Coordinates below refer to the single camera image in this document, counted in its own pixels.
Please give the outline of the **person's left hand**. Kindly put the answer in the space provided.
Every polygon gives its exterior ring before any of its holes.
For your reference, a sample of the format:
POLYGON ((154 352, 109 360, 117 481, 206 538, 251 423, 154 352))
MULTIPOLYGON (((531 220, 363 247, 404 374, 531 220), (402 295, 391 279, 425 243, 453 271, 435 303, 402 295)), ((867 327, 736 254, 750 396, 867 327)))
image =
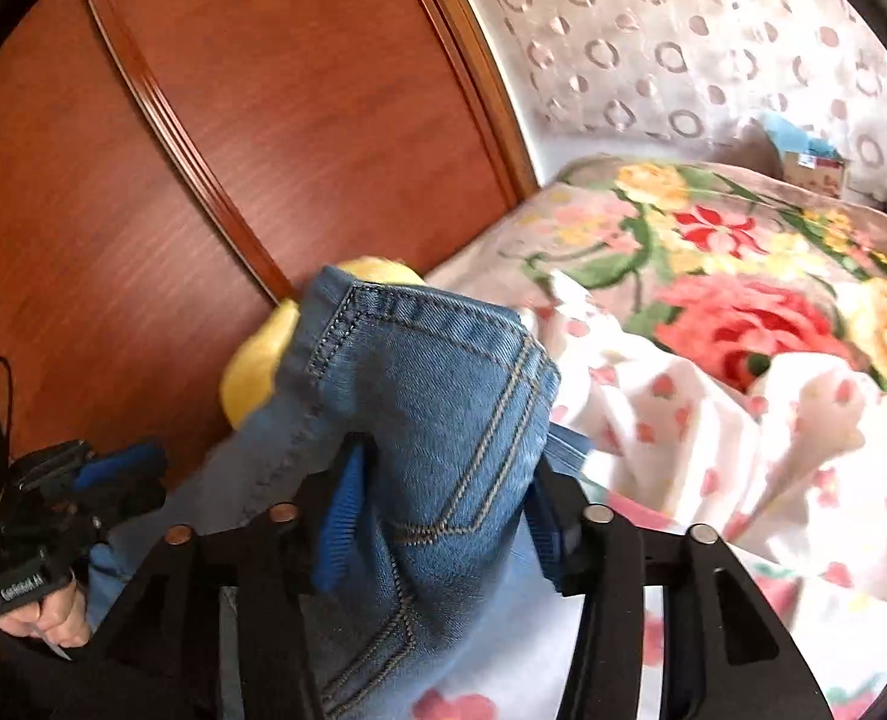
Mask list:
POLYGON ((91 640, 87 621, 87 598, 75 580, 9 613, 1 614, 0 629, 12 637, 45 640, 62 649, 77 649, 91 640))

